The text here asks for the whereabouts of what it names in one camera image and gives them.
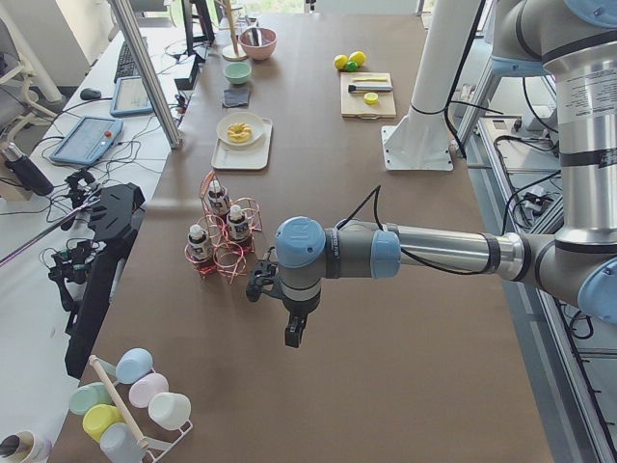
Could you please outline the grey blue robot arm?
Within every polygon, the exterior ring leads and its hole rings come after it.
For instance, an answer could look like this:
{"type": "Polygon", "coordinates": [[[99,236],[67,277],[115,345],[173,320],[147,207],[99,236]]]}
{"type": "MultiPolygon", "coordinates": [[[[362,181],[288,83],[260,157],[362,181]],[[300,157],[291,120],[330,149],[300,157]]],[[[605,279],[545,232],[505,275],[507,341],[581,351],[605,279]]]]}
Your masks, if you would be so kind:
{"type": "Polygon", "coordinates": [[[501,236],[402,227],[354,217],[325,229],[283,222],[250,273],[249,300],[279,299],[285,342],[301,342],[321,283],[388,278],[402,264],[460,275],[496,274],[536,286],[606,322],[616,319],[616,5],[612,1],[500,1],[492,68],[556,82],[564,224],[554,234],[501,236]]]}

